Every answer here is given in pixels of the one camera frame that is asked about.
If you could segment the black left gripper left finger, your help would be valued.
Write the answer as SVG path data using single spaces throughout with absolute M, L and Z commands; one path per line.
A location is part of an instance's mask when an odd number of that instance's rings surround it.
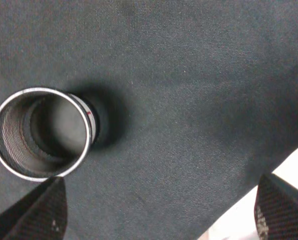
M 64 178 L 51 177 L 0 214 L 0 240 L 62 240 L 67 222 Z

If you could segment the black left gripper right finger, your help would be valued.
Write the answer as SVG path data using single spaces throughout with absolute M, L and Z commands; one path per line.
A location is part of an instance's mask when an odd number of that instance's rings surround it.
M 254 219 L 261 240 L 298 240 L 298 189 L 274 174 L 262 175 Z

